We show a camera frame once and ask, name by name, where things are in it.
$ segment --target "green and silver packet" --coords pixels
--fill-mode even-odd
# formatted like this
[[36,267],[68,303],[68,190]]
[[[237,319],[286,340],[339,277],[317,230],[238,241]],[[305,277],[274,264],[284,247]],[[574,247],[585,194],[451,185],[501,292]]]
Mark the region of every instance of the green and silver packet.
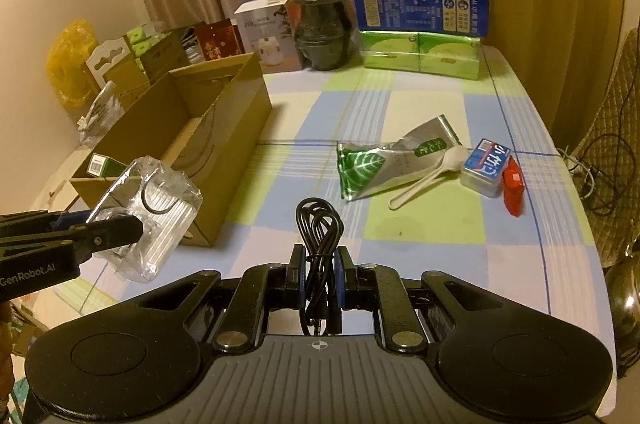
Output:
[[456,144],[460,140],[444,115],[385,146],[338,142],[342,198],[361,199],[418,180],[440,165],[444,153]]

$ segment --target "plastic spoon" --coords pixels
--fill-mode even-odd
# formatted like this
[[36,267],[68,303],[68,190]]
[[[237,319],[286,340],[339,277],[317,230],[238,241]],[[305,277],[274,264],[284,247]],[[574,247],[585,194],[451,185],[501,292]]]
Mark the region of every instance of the plastic spoon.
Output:
[[456,145],[449,148],[445,152],[442,162],[435,170],[422,177],[418,182],[411,184],[401,194],[389,201],[389,209],[396,210],[407,203],[420,191],[435,181],[442,173],[446,171],[460,171],[460,168],[465,163],[467,157],[469,157],[469,150],[464,146]]

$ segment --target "white plastic handle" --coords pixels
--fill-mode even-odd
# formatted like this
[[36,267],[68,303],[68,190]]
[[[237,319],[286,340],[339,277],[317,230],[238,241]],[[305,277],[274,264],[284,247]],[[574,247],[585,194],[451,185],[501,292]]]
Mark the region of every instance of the white plastic handle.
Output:
[[406,204],[409,200],[411,200],[414,196],[416,196],[420,191],[425,189],[429,184],[434,182],[438,175],[440,175],[444,170],[444,162],[442,162],[435,170],[433,170],[430,174],[422,177],[418,182],[411,184],[406,190],[402,191],[401,194],[393,197],[388,202],[388,207],[391,210],[397,210],[399,207]]

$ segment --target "yellow plastic bag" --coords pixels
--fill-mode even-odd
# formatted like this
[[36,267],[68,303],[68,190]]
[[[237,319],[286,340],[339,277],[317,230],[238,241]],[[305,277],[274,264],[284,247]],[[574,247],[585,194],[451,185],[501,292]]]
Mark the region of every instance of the yellow plastic bag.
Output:
[[94,30],[86,20],[75,20],[51,46],[46,69],[60,104],[75,122],[85,115],[100,87],[84,65],[98,46]]

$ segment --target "table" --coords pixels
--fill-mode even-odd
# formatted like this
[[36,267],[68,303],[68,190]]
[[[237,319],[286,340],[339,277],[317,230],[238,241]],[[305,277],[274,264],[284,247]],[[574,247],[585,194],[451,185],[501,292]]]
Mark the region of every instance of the table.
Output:
[[[123,281],[92,258],[82,277],[55,288],[85,314],[202,269],[241,276],[257,263],[287,262],[300,241],[294,209],[308,196],[331,202],[345,225],[354,263],[389,265],[402,277],[441,270],[585,328],[614,356],[607,291],[584,210],[521,83],[495,48],[487,76],[466,81],[364,69],[267,75],[273,113],[255,148],[213,249],[179,247],[149,285]],[[446,181],[398,211],[391,193],[340,198],[335,141],[395,141],[445,114],[467,147],[485,137],[514,149],[527,185],[523,214]],[[299,331],[297,316],[275,313],[270,330]],[[370,316],[346,313],[345,332],[371,331]],[[615,406],[615,378],[598,414]]]

